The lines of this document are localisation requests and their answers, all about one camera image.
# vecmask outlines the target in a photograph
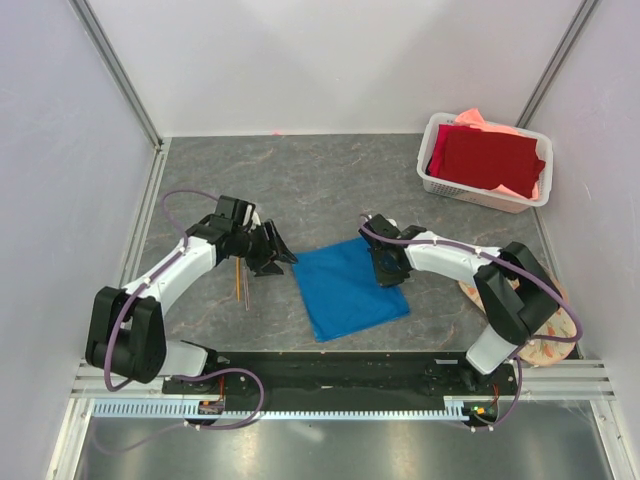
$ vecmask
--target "orange cloth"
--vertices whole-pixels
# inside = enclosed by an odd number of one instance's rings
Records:
[[[455,120],[456,125],[465,125],[471,128],[478,128],[483,132],[497,132],[497,133],[508,133],[511,135],[519,135],[523,137],[520,132],[518,132],[515,128],[509,127],[507,125],[490,125],[485,119],[480,115],[480,111],[477,108],[471,108],[465,112],[462,112],[460,115],[456,117]],[[540,198],[540,190],[538,189],[538,182],[533,186],[533,191],[531,192],[530,198],[525,198],[519,193],[510,190],[504,185],[498,185],[496,188],[491,190],[495,193],[501,193],[502,195],[509,195],[517,198],[524,198],[525,200],[533,200],[536,201]]]

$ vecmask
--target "patterned plate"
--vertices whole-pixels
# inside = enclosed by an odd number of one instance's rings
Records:
[[[558,283],[558,281],[549,275],[556,288],[560,291],[562,298],[567,299],[566,290]],[[511,286],[515,289],[518,287],[518,281],[511,281]],[[475,287],[466,283],[458,282],[464,294],[469,297],[478,308],[484,312],[480,294]],[[576,334],[576,326],[563,308],[547,320],[547,322],[536,332],[540,335],[554,335],[557,337],[573,337]],[[520,358],[527,361],[531,365],[549,366],[563,360],[571,353],[575,343],[560,343],[550,340],[534,340],[533,345],[527,345],[520,350]]]

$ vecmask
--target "blue cloth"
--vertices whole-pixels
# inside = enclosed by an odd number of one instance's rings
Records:
[[[293,272],[318,342],[344,337],[409,314],[400,288],[376,282],[368,244],[356,238],[296,253]]]

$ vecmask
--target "white panel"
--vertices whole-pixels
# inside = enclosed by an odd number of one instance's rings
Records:
[[[601,357],[640,446],[640,33],[637,0],[601,2],[532,129],[554,142],[545,227],[584,346]]]
[[[0,2],[0,463],[44,478],[153,158],[66,0]]]
[[[92,0],[168,136],[515,123],[578,0]]]

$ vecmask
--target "marble tabletop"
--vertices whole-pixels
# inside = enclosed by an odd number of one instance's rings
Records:
[[[416,173],[421,135],[314,135],[173,139],[158,198],[195,188],[257,204],[297,253],[357,236],[360,212],[382,213],[401,228],[416,224],[479,245],[525,243],[543,259],[531,211],[518,215],[428,194]],[[189,194],[169,200],[185,225],[214,211]],[[139,272],[178,242],[155,206]],[[217,350],[464,350],[486,325],[456,282],[413,274],[402,286],[408,317],[316,343],[291,267],[284,276],[249,278],[250,310],[238,303],[235,261],[205,274],[165,318],[170,339]]]

